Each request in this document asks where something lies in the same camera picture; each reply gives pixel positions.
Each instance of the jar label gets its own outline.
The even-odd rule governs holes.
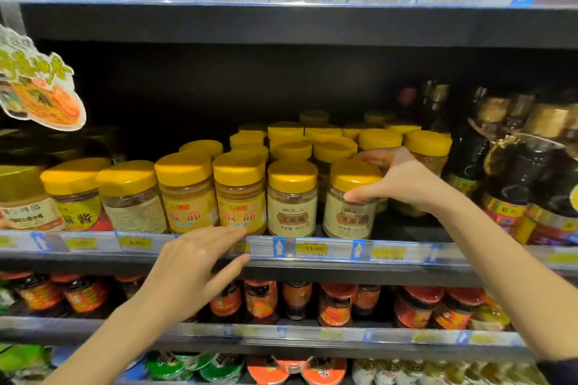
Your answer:
[[[485,214],[487,214],[492,221],[501,226],[506,233],[510,234],[514,231],[516,224],[521,221],[524,216],[527,205],[511,204],[509,202],[496,199],[487,193],[482,198],[481,207]]]
[[[52,198],[18,207],[3,207],[2,214],[11,228],[44,231],[63,228],[62,219],[54,208]]]
[[[394,311],[399,322],[410,329],[425,329],[432,315],[431,310],[412,308],[401,296],[395,299]]]
[[[323,228],[343,239],[365,239],[371,233],[376,203],[349,204],[327,193]]]
[[[467,180],[466,178],[461,178],[454,174],[448,174],[446,177],[446,182],[454,189],[457,189],[466,195],[468,198],[470,198],[476,189],[480,186],[479,181]]]
[[[432,318],[446,330],[465,330],[471,314],[461,313],[441,303],[433,312]]]
[[[553,214],[532,204],[512,236],[522,244],[572,245],[578,241],[578,218]]]
[[[194,198],[173,199],[163,196],[166,217],[173,233],[187,233],[215,225],[219,220],[217,198],[211,189]]]
[[[317,196],[303,204],[286,204],[267,197],[267,228],[274,236],[308,237],[315,231]]]
[[[104,304],[107,292],[100,282],[96,281],[83,290],[66,292],[67,300],[72,308],[79,313],[90,312]]]
[[[102,210],[100,197],[76,202],[54,201],[67,231],[111,231],[114,230],[108,216]]]
[[[245,227],[247,234],[262,228],[267,222],[265,192],[255,198],[233,201],[217,195],[222,226]]]
[[[26,305],[33,310],[43,310],[54,306],[62,301],[62,293],[50,282],[40,286],[23,289],[18,294],[24,299]]]
[[[221,297],[218,295],[217,297],[211,300],[211,311],[218,317],[227,317],[229,315],[233,315],[235,312],[239,310],[243,303],[243,298],[241,297],[241,288],[236,287],[235,290],[226,295],[225,297]]]
[[[245,290],[247,310],[256,318],[266,318],[275,312],[277,307],[277,282],[269,282],[269,293],[263,297],[251,295]]]
[[[117,230],[143,233],[164,233],[167,230],[163,205],[158,196],[133,207],[105,206],[105,211]]]

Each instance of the glass jar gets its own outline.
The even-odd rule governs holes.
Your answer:
[[[181,146],[179,152],[183,151],[202,151],[216,159],[222,154],[222,143],[216,140],[195,140]]]
[[[267,127],[269,144],[277,137],[302,137],[303,125],[297,122],[276,122]]]
[[[359,149],[367,151],[377,148],[397,148],[401,146],[402,135],[394,130],[382,128],[370,128],[359,135]],[[380,214],[387,208],[387,198],[380,198],[376,207],[376,213]]]
[[[332,137],[341,137],[342,130],[335,125],[322,125],[318,127],[305,127],[304,136],[311,140],[324,140]]]
[[[111,231],[114,228],[98,196],[97,175],[110,167],[103,157],[71,160],[40,175],[67,231]]]
[[[431,317],[431,327],[445,330],[465,330],[472,314],[483,303],[480,288],[447,288],[440,305]]]
[[[231,149],[236,148],[239,145],[262,145],[263,137],[261,133],[244,131],[242,133],[233,134],[231,137],[229,137],[229,144]]]
[[[0,207],[9,228],[61,230],[62,218],[40,180],[43,165],[0,165]]]
[[[98,192],[117,230],[167,233],[165,210],[154,163],[132,160],[101,170]]]
[[[329,123],[329,113],[323,110],[303,110],[299,113],[299,123],[304,127],[318,127]]]
[[[325,206],[331,164],[341,159],[348,159],[357,153],[357,143],[346,137],[332,137],[328,140],[313,143],[313,162],[317,166],[317,187],[319,189],[319,206]]]
[[[290,320],[302,320],[307,316],[307,304],[312,293],[311,282],[283,282],[283,298]]]
[[[344,125],[341,130],[341,135],[343,137],[347,137],[348,139],[353,140],[357,143],[359,134],[363,131],[370,128],[365,122],[358,122],[358,123],[348,123]]]
[[[119,282],[120,289],[123,290],[126,299],[130,300],[141,289],[146,280],[146,276],[114,276]]]
[[[257,320],[264,320],[261,322],[263,324],[277,322],[278,316],[275,313],[278,301],[277,282],[245,280],[243,286],[249,313]]]
[[[249,152],[228,152],[213,161],[222,226],[245,227],[247,234],[267,229],[265,163]]]
[[[187,233],[219,223],[211,157],[176,152],[154,164],[171,232]]]
[[[364,202],[347,202],[346,192],[376,183],[381,172],[374,164],[361,160],[338,160],[331,165],[323,230],[330,238],[367,239],[371,235],[377,198]]]
[[[83,318],[106,319],[115,309],[109,301],[108,289],[98,277],[78,274],[51,274],[52,280],[61,288],[74,311]]]
[[[351,322],[351,306],[357,285],[321,283],[319,293],[319,324],[327,327],[344,327]]]
[[[317,167],[304,160],[278,160],[269,166],[267,213],[273,236],[312,236],[317,215]]]
[[[403,146],[439,177],[447,162],[447,155],[452,147],[452,138],[433,131],[412,131],[403,137]],[[426,214],[405,202],[392,201],[391,205],[407,216],[419,217]]]
[[[379,285],[360,285],[353,302],[353,312],[362,317],[373,315],[380,293]]]
[[[22,297],[32,315],[60,318],[72,313],[62,291],[54,286],[46,274],[3,272],[1,278]]]
[[[309,160],[313,155],[313,141],[304,136],[276,137],[270,142],[271,162],[277,160]]]
[[[239,282],[230,282],[213,300],[210,308],[217,323],[240,323],[243,318],[243,293]]]
[[[401,287],[394,303],[395,323],[399,327],[425,329],[442,298],[443,289],[440,287]]]

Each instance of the red lid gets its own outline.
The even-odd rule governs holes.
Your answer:
[[[289,377],[289,373],[267,356],[247,356],[247,370],[257,385],[280,384]]]
[[[80,279],[78,274],[50,274],[50,280],[57,283],[71,282],[72,280]]]
[[[23,279],[24,277],[30,277],[33,273],[31,272],[3,272],[0,277],[3,280],[16,280]]]
[[[120,283],[130,283],[130,282],[135,282],[138,279],[142,278],[144,276],[114,276],[114,278],[116,279],[117,282]]]
[[[345,377],[344,358],[314,358],[301,375],[310,385],[337,385]]]
[[[404,286],[409,295],[426,304],[438,303],[443,297],[443,288],[439,286]]]
[[[269,280],[245,280],[245,283],[251,286],[267,286],[271,282]]]
[[[481,288],[446,288],[446,291],[467,306],[480,306],[484,303],[484,290]]]
[[[357,285],[341,283],[321,283],[322,289],[335,298],[349,298],[357,291]]]

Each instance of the plastic jar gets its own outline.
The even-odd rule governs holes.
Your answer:
[[[323,230],[331,238],[367,239],[371,235],[377,198],[364,202],[346,202],[343,195],[351,189],[376,183],[381,172],[374,164],[361,160],[338,160],[331,166]]]
[[[351,305],[357,285],[321,283],[319,293],[319,324],[329,327],[343,327],[351,321]]]
[[[307,316],[307,304],[312,293],[311,282],[283,282],[283,298],[289,319],[302,320]]]
[[[247,234],[267,229],[265,163],[244,151],[228,152],[213,161],[222,226],[245,227]]]
[[[41,165],[0,165],[0,208],[9,228],[61,230],[62,218],[42,186]]]
[[[98,196],[97,175],[110,167],[102,157],[71,160],[40,175],[67,231],[110,231],[114,228]]]
[[[216,140],[195,140],[179,148],[179,152],[184,151],[202,151],[216,159],[222,154],[222,143]]]
[[[312,236],[317,215],[317,167],[304,160],[278,160],[269,166],[267,213],[273,236]]]
[[[210,302],[211,312],[216,317],[216,321],[222,323],[235,323],[241,320],[241,306],[243,305],[243,293],[239,282],[230,282]]]
[[[177,152],[154,164],[171,232],[183,234],[219,223],[211,157]]]
[[[313,143],[313,162],[317,166],[317,187],[319,205],[325,206],[331,165],[337,160],[348,159],[357,153],[357,143],[346,137],[332,137]]]
[[[231,137],[229,137],[229,144],[231,145],[231,149],[236,148],[239,145],[262,145],[263,137],[261,133],[244,131],[242,133],[233,134]]]
[[[354,359],[351,377],[356,385],[372,385],[378,363],[374,359]]]
[[[304,136],[276,137],[269,143],[271,162],[276,160],[309,160],[313,155],[313,141]]]
[[[62,291],[54,286],[46,274],[3,272],[1,278],[22,297],[32,315],[60,318],[72,313]]]
[[[115,164],[98,173],[97,184],[115,229],[143,233],[169,230],[153,162],[133,160]]]
[[[278,301],[277,282],[245,280],[243,286],[249,313],[257,319],[273,318]]]
[[[329,113],[323,110],[303,110],[299,113],[299,123],[305,127],[318,127],[329,123]]]
[[[431,326],[445,330],[465,330],[472,314],[483,303],[480,288],[447,288],[440,305],[431,317]]]
[[[280,385],[289,378],[272,356],[247,356],[247,370],[257,385]]]
[[[119,282],[120,289],[123,290],[126,295],[126,299],[130,300],[139,291],[141,286],[146,280],[146,276],[114,276],[117,282]]]
[[[387,121],[394,118],[394,114],[389,111],[366,111],[363,120],[373,128],[383,128]]]
[[[304,136],[311,140],[324,140],[332,137],[341,137],[342,130],[335,125],[322,125],[318,127],[305,127]]]
[[[269,144],[277,137],[299,137],[303,136],[303,125],[297,122],[276,122],[267,127]]]
[[[339,385],[347,371],[347,359],[313,358],[301,376],[309,385]]]
[[[443,289],[440,287],[401,287],[394,303],[395,322],[400,327],[425,329],[442,298]]]
[[[381,286],[379,285],[360,285],[353,302],[353,312],[359,316],[372,315],[378,305],[380,293]]]
[[[108,302],[108,290],[96,276],[78,274],[51,274],[68,302],[78,314],[84,317],[106,319],[116,305]]]
[[[433,131],[412,131],[404,136],[403,146],[408,148],[419,162],[439,177],[447,162],[447,155],[452,147],[452,138]],[[411,204],[401,201],[392,201],[392,206],[407,216],[419,217],[426,214]]]
[[[347,125],[343,126],[341,135],[357,143],[359,134],[363,130],[366,130],[367,128],[370,128],[370,126],[367,125],[365,122],[348,123]]]

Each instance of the jar lid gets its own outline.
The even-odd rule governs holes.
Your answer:
[[[446,288],[446,292],[460,303],[468,306],[480,306],[484,303],[484,290],[482,288]]]
[[[341,137],[341,133],[341,128],[330,124],[318,127],[305,127],[305,136],[313,140]]]
[[[405,135],[403,146],[415,154],[444,157],[450,153],[452,138],[433,131],[412,131]]]
[[[144,192],[157,184],[154,163],[131,160],[114,164],[97,175],[98,190],[106,197],[126,197]]]
[[[362,160],[338,160],[331,165],[329,181],[341,192],[349,192],[359,186],[378,182],[381,171],[372,163]]]
[[[258,143],[244,143],[242,145],[237,145],[232,148],[231,151],[248,151],[261,158],[261,160],[266,163],[269,160],[269,149],[263,144]]]
[[[70,160],[40,174],[44,188],[51,195],[72,195],[95,190],[97,175],[110,167],[110,160],[103,157]]]
[[[337,385],[343,381],[346,370],[344,358],[314,358],[301,375],[310,385]]]
[[[393,118],[394,114],[389,111],[366,111],[363,120],[372,127],[383,128],[388,119]]]
[[[16,202],[45,195],[40,180],[43,165],[0,165],[0,202]]]
[[[200,183],[213,175],[211,157],[204,152],[184,151],[164,156],[154,164],[158,182],[182,187]]]
[[[0,278],[3,280],[16,280],[30,277],[32,274],[31,272],[2,272]]]
[[[443,297],[443,288],[438,286],[404,286],[409,295],[426,304],[438,303]]]
[[[263,138],[267,137],[267,125],[264,123],[243,123],[239,125],[238,131],[240,133],[244,133],[245,131],[259,133],[263,135]]]
[[[419,126],[419,125],[389,125],[387,127],[387,129],[397,131],[400,134],[407,134],[410,131],[421,130],[421,126]]]
[[[68,283],[80,279],[79,274],[50,274],[50,280],[56,283]]]
[[[231,148],[235,148],[239,145],[245,145],[247,143],[256,143],[257,145],[263,144],[263,134],[255,133],[253,131],[244,131],[242,133],[233,134],[229,137],[229,144]]]
[[[359,135],[359,147],[364,151],[375,148],[397,148],[401,146],[402,135],[394,130],[370,128]]]
[[[313,141],[304,136],[277,137],[269,145],[277,160],[308,160],[313,153]]]
[[[299,113],[299,122],[306,127],[327,125],[329,113],[323,110],[303,110]]]
[[[343,283],[320,283],[322,289],[335,298],[349,298],[357,291],[357,285],[344,285]]]
[[[278,160],[269,166],[269,185],[283,193],[309,192],[317,185],[317,167],[306,160]]]
[[[267,128],[269,140],[279,136],[303,135],[303,125],[297,122],[276,122]]]
[[[317,160],[333,163],[336,160],[348,159],[357,153],[357,143],[347,137],[331,137],[326,140],[315,140],[313,155]]]
[[[342,129],[342,136],[347,137],[348,139],[355,140],[356,137],[362,132],[369,128],[365,122],[358,122],[358,123],[348,123],[347,125],[343,126]]]
[[[179,152],[183,151],[203,151],[214,159],[222,154],[222,143],[216,140],[195,140],[181,146]]]
[[[215,181],[225,186],[248,186],[265,176],[265,163],[248,151],[232,151],[213,160]]]
[[[268,356],[247,356],[247,370],[259,385],[280,384],[289,377],[289,373]]]

